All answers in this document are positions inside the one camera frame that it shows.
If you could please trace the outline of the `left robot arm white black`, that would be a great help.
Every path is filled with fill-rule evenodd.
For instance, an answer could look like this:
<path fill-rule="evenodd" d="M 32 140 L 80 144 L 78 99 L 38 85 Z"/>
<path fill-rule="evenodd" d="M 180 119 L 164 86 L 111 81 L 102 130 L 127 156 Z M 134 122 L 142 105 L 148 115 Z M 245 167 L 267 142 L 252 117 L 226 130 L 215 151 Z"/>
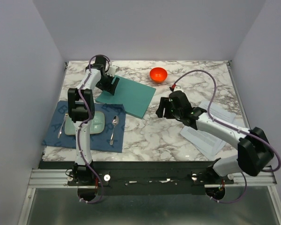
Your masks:
<path fill-rule="evenodd" d="M 95 116 L 93 90 L 95 87 L 115 94 L 118 78 L 110 66 L 110 59 L 102 54 L 93 56 L 85 68 L 85 76 L 76 88 L 67 92 L 68 115 L 74 123 L 76 138 L 76 159 L 69 176 L 76 185 L 90 185 L 100 181 L 91 168 L 93 161 L 90 151 L 90 125 Z"/>

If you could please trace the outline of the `teal file folder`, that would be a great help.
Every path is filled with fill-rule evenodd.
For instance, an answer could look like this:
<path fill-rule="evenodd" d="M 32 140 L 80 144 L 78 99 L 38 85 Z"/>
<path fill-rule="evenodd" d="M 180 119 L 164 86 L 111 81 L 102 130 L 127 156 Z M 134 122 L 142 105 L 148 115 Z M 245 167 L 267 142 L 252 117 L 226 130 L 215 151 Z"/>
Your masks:
<path fill-rule="evenodd" d="M 127 114 L 142 119 L 156 89 L 120 76 L 114 95 L 102 91 L 96 98 L 99 103 L 123 105 Z"/>

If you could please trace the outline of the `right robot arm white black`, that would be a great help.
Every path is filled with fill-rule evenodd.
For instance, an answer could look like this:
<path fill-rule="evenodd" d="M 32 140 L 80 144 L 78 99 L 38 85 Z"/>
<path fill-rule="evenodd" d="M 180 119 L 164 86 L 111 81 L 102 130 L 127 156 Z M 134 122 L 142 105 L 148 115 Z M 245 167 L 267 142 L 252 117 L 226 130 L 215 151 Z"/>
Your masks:
<path fill-rule="evenodd" d="M 208 115 L 207 110 L 192 107 L 186 94 L 180 90 L 160 99 L 156 115 L 176 119 L 194 130 L 207 132 L 237 150 L 237 155 L 217 159 L 207 168 L 206 178 L 210 183 L 218 183 L 224 176 L 237 172 L 255 177 L 274 157 L 262 129 L 256 127 L 250 130 L 225 124 L 222 120 L 217 122 L 216 118 Z"/>

